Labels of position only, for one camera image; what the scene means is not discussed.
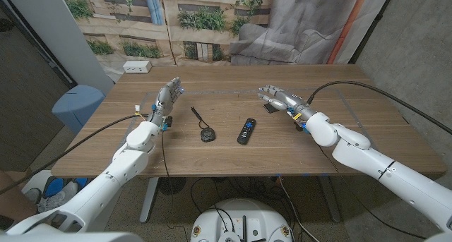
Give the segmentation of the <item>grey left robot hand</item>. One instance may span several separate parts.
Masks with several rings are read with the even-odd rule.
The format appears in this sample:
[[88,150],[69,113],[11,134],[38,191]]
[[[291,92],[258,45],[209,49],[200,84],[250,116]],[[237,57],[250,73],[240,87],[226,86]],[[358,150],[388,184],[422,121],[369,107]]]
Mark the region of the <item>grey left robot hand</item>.
[[146,121],[161,126],[170,115],[174,103],[183,91],[180,77],[176,77],[164,85],[158,92],[155,103],[152,106],[152,113],[149,114]]

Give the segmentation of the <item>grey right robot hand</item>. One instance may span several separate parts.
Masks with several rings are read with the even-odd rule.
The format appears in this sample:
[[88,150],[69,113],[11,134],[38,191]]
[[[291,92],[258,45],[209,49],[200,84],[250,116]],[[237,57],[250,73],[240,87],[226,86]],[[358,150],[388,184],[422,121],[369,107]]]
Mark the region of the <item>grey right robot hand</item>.
[[301,97],[279,87],[266,85],[258,90],[260,99],[278,111],[286,111],[296,121],[308,121],[317,113]]

